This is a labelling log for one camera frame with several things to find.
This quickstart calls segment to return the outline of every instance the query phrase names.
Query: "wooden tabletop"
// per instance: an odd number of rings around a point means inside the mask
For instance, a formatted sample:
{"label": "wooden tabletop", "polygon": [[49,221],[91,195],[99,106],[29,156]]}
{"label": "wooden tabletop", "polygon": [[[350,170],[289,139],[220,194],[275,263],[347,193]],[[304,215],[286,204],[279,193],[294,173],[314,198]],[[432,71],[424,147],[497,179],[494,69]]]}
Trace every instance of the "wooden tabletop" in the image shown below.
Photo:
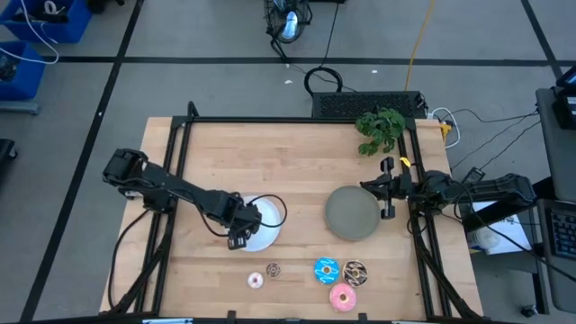
{"label": "wooden tabletop", "polygon": [[[170,122],[150,118],[142,141],[141,150],[160,165]],[[417,125],[425,169],[449,173],[437,122],[417,121]],[[239,318],[343,320],[365,312],[370,320],[424,320],[405,202],[395,201],[396,218],[381,221],[372,236],[358,242],[338,238],[324,221],[324,204],[334,190],[380,174],[385,155],[359,156],[356,148],[364,140],[352,124],[195,123],[184,179],[205,189],[242,195],[278,194],[288,206],[288,220],[276,242],[264,251],[229,251],[226,240],[204,227],[190,203],[179,203],[160,315],[222,318],[234,310]],[[390,155],[398,174],[398,150]],[[128,201],[121,227],[141,212],[141,200]],[[449,209],[445,213],[452,215]],[[116,302],[140,272],[150,220],[148,216],[132,228],[121,244],[113,284]],[[471,308],[482,314],[462,225],[445,217],[435,220],[445,274]],[[358,303],[352,312],[336,313],[330,306],[330,286],[319,284],[313,272],[319,257],[334,257],[341,265],[352,259],[365,263],[369,278],[356,290]],[[261,289],[250,289],[248,275],[264,274],[271,262],[282,268],[280,277],[265,278]],[[436,281],[432,274],[429,277],[435,313],[440,314]],[[150,286],[155,280],[152,275]],[[149,308],[151,298],[146,304]],[[102,310],[107,309],[104,298]]]}

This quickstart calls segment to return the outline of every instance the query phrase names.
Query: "green leaves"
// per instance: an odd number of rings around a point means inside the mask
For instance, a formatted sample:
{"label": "green leaves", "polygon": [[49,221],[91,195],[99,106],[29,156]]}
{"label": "green leaves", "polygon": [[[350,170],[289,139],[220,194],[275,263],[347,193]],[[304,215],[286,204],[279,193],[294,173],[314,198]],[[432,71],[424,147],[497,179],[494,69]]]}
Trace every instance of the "green leaves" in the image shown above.
{"label": "green leaves", "polygon": [[371,156],[382,144],[384,153],[392,151],[396,146],[396,139],[406,127],[406,122],[395,110],[382,108],[377,113],[365,113],[356,120],[355,126],[362,135],[372,139],[368,143],[361,144],[358,152]]}

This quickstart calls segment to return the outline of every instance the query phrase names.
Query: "blue bin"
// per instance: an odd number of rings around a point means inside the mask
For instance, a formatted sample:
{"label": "blue bin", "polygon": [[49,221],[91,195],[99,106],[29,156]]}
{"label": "blue bin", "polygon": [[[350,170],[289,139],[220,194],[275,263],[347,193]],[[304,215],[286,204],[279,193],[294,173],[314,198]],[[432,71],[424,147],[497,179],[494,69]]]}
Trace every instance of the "blue bin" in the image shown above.
{"label": "blue bin", "polygon": [[[86,6],[86,0],[52,0],[56,5],[64,5],[67,8],[67,23],[44,23],[43,30],[41,22],[31,22],[34,30],[42,36],[45,41],[49,37],[57,42],[75,43],[79,42],[84,34],[84,30],[92,18],[92,13]],[[44,7],[44,1],[24,0],[28,14],[32,14],[34,9]],[[22,10],[20,0],[10,0],[2,14],[0,14],[0,24],[3,24],[21,41],[40,41],[31,31],[26,22],[13,22],[12,17]]]}
{"label": "blue bin", "polygon": [[[0,42],[0,47],[22,58],[42,60],[32,46],[25,41]],[[45,65],[41,63],[20,60],[14,78],[9,82],[0,81],[0,100],[33,98],[38,92],[44,67]]]}

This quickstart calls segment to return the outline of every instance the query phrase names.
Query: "gray bowl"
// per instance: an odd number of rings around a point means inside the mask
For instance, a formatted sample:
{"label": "gray bowl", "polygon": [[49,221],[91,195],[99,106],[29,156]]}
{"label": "gray bowl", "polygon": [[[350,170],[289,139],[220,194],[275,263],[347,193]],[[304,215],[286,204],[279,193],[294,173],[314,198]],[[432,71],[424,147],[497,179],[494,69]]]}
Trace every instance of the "gray bowl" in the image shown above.
{"label": "gray bowl", "polygon": [[347,185],[338,188],[326,201],[324,219],[342,239],[361,240],[374,233],[380,223],[380,206],[366,190]]}

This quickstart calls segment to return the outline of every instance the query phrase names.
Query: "concrete floor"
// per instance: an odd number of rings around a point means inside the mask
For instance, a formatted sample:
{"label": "concrete floor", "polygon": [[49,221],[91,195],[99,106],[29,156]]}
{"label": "concrete floor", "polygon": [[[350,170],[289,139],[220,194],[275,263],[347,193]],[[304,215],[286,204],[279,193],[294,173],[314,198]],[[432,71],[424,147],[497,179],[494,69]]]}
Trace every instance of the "concrete floor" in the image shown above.
{"label": "concrete floor", "polygon": [[[6,2],[1,0],[0,7]],[[102,126],[36,320],[97,313],[124,206],[123,198],[102,182],[100,174],[114,149],[140,146],[148,117],[183,114],[189,100],[201,115],[311,113],[301,72],[248,59],[275,57],[265,35],[261,0],[143,1],[126,56],[159,63],[133,63],[133,59],[121,64],[108,101],[104,87],[111,80],[113,57],[121,49],[135,4],[136,0],[128,0],[124,7],[110,4],[105,14],[93,18],[80,43],[57,46],[69,63],[46,67],[34,99],[42,106],[40,115],[0,114],[0,138],[16,140],[20,150],[0,187],[0,322],[17,321],[22,314],[95,116],[102,118]],[[555,57],[576,58],[571,24],[576,3],[530,0],[530,4]],[[285,48],[289,56],[324,55],[336,6],[311,6],[312,25]],[[348,0],[340,6],[329,56],[369,60],[327,66],[343,76],[346,86],[359,91],[401,90],[407,67],[393,59],[410,57],[427,7],[425,0]],[[0,40],[13,39],[9,31],[0,30]],[[36,48],[50,55],[42,46]],[[75,58],[84,63],[72,62]],[[198,59],[176,64],[168,58]],[[228,58],[228,63],[203,64],[207,60],[202,58]],[[531,113],[535,90],[555,80],[520,0],[438,0],[417,58],[437,59],[416,65],[410,83],[410,89],[426,96],[430,107],[468,108],[486,119]],[[567,69],[573,62],[561,63]],[[320,61],[315,63],[299,66],[307,70]],[[314,89],[333,89],[313,82]],[[105,113],[98,116],[103,109]],[[482,124],[466,112],[456,118],[462,140],[448,150],[452,164],[513,122]],[[480,150],[454,170],[454,177],[462,178],[470,167],[498,154],[537,118],[530,117]],[[532,181],[548,176],[539,126],[485,171],[488,177],[516,172]],[[518,307],[534,302],[527,274],[485,262],[475,264],[475,272],[485,314],[495,320],[576,322],[575,316],[558,310],[532,319],[518,315]]]}

